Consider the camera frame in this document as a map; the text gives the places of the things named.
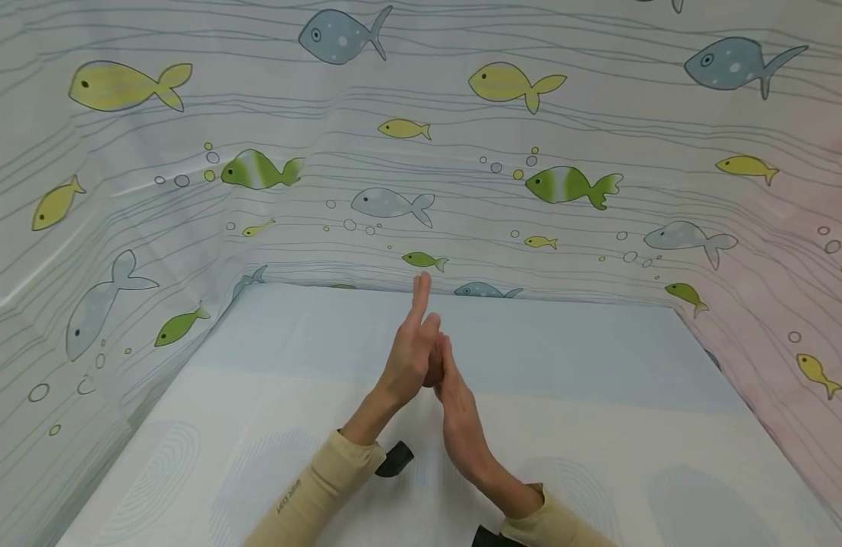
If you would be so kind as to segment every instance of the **beige sleeve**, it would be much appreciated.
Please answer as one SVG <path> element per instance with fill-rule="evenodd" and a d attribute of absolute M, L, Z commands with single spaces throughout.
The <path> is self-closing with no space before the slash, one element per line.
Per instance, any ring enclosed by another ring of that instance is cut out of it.
<path fill-rule="evenodd" d="M 309 465 L 256 525 L 245 547 L 311 547 L 324 526 L 373 476 L 385 457 L 378 443 L 361 447 L 339 432 L 330 433 Z"/>
<path fill-rule="evenodd" d="M 541 484 L 530 487 L 543 495 L 543 506 L 530 517 L 504 520 L 500 533 L 527 547 L 616 547 L 599 531 L 576 517 Z"/>

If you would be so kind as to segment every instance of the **green fish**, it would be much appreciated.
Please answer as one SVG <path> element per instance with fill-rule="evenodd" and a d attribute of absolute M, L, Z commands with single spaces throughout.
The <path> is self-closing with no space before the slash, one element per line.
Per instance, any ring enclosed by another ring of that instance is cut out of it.
<path fill-rule="evenodd" d="M 414 253 L 403 255 L 403 260 L 419 268 L 436 266 L 436 269 L 441 272 L 445 272 L 445 263 L 446 261 L 448 261 L 447 258 L 433 258 L 431 257 L 431 255 L 428 255 L 427 253 L 422 253 L 420 251 L 415 251 Z"/>
<path fill-rule="evenodd" d="M 248 149 L 226 164 L 220 172 L 220 180 L 226 184 L 247 186 L 252 190 L 265 190 L 278 184 L 290 186 L 299 180 L 302 165 L 302 157 L 294 157 L 284 163 L 284 172 L 281 172 L 262 152 Z"/>
<path fill-rule="evenodd" d="M 176 315 L 175 317 L 169 319 L 166 324 L 163 325 L 163 328 L 160 329 L 160 334 L 157 334 L 157 341 L 153 343 L 153 346 L 168 346 L 173 342 L 181 340 L 187 333 L 190 332 L 190 329 L 192 328 L 193 323 L 196 322 L 196 319 L 208 318 L 211 318 L 211 316 L 204 310 L 202 303 L 200 302 L 200 307 L 196 308 L 196 311 L 182 313 L 182 315 Z"/>
<path fill-rule="evenodd" d="M 690 286 L 689 283 L 674 283 L 671 284 L 671 286 L 667 286 L 665 290 L 667 290 L 670 294 L 673 294 L 676 298 L 685 300 L 689 304 L 695 306 L 695 318 L 698 318 L 698 313 L 710 309 L 708 305 L 705 305 L 702 301 L 700 301 L 700 295 L 697 290 Z"/>
<path fill-rule="evenodd" d="M 606 195 L 618 194 L 619 182 L 622 179 L 622 175 L 613 173 L 601 178 L 592 186 L 579 169 L 559 166 L 538 172 L 527 179 L 524 185 L 542 201 L 564 203 L 588 196 L 594 208 L 606 211 Z"/>

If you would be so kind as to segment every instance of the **hand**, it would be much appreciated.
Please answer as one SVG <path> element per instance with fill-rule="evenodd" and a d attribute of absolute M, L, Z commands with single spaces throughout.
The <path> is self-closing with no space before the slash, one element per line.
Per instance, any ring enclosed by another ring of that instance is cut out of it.
<path fill-rule="evenodd" d="M 451 339 L 439 335 L 442 350 L 442 382 L 435 387 L 442 403 L 442 435 L 445 451 L 462 476 L 474 485 L 480 484 L 499 464 L 491 455 L 485 432 L 481 428 L 475 397 L 457 370 L 451 354 Z"/>
<path fill-rule="evenodd" d="M 430 274 L 427 272 L 415 277 L 412 308 L 397 329 L 391 355 L 375 386 L 377 390 L 392 397 L 398 406 L 409 403 L 417 395 L 425 384 L 431 362 L 434 366 L 436 364 L 434 356 L 437 353 L 434 353 L 434 347 L 439 334 L 439 316 L 431 313 L 421 322 L 427 311 L 430 284 Z"/>

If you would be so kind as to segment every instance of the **yellow fish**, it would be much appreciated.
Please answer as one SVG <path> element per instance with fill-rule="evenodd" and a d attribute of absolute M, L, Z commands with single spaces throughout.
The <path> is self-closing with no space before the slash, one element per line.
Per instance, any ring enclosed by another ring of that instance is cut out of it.
<path fill-rule="evenodd" d="M 720 171 L 732 175 L 745 175 L 748 177 L 764 177 L 765 182 L 771 185 L 774 175 L 779 173 L 779 169 L 774 169 L 767 163 L 761 161 L 758 157 L 752 156 L 733 156 L 727 157 L 725 160 L 716 163 L 716 167 Z"/>
<path fill-rule="evenodd" d="M 65 218 L 75 194 L 86 194 L 87 191 L 81 188 L 77 175 L 71 177 L 62 186 L 57 186 L 47 194 L 44 194 L 35 208 L 33 217 L 33 231 L 50 228 Z"/>
<path fill-rule="evenodd" d="M 382 125 L 379 125 L 378 130 L 385 133 L 388 137 L 393 138 L 413 138 L 423 134 L 427 140 L 430 138 L 430 123 L 427 125 L 418 125 L 409 120 L 387 120 Z"/>
<path fill-rule="evenodd" d="M 260 226 L 248 226 L 248 228 L 242 231 L 242 235 L 245 237 L 254 237 L 259 234 L 260 230 L 266 228 L 270 224 L 275 223 L 274 219 L 270 219 L 266 221 L 266 223 L 262 223 Z"/>
<path fill-rule="evenodd" d="M 819 362 L 819 359 L 814 356 L 808 356 L 807 353 L 799 353 L 799 355 L 797 355 L 797 359 L 799 360 L 799 368 L 801 369 L 801 372 L 807 376 L 808 380 L 825 386 L 825 390 L 828 391 L 829 401 L 831 401 L 831 398 L 834 397 L 835 391 L 842 390 L 842 385 L 836 384 L 836 382 L 825 377 L 825 371 L 823 370 L 822 363 Z"/>
<path fill-rule="evenodd" d="M 144 103 L 157 96 L 170 109 L 184 112 L 184 103 L 174 88 L 183 86 L 193 72 L 193 65 L 172 65 L 160 75 L 160 81 L 132 67 L 110 60 L 93 60 L 81 65 L 71 79 L 68 96 L 93 110 L 115 112 Z"/>
<path fill-rule="evenodd" d="M 530 80 L 519 67 L 497 62 L 484 65 L 470 76 L 469 83 L 477 96 L 491 100 L 492 103 L 506 103 L 523 96 L 530 114 L 536 114 L 540 109 L 541 94 L 558 90 L 566 80 L 563 74 L 553 74 L 531 86 Z"/>
<path fill-rule="evenodd" d="M 540 247 L 546 247 L 547 245 L 551 245 L 552 248 L 554 248 L 555 250 L 558 250 L 558 238 L 547 239 L 547 238 L 544 238 L 542 236 L 531 236 L 529 238 L 526 238 L 526 240 L 524 240 L 524 244 L 528 247 L 533 247 L 533 248 L 540 248 Z"/>

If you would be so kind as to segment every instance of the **fabric wall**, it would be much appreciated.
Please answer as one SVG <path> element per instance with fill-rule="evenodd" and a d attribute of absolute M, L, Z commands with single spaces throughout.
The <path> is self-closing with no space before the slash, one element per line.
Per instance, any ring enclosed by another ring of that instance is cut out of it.
<path fill-rule="evenodd" d="M 0 0 L 0 545 L 249 283 L 421 269 L 674 307 L 842 526 L 842 2 Z"/>

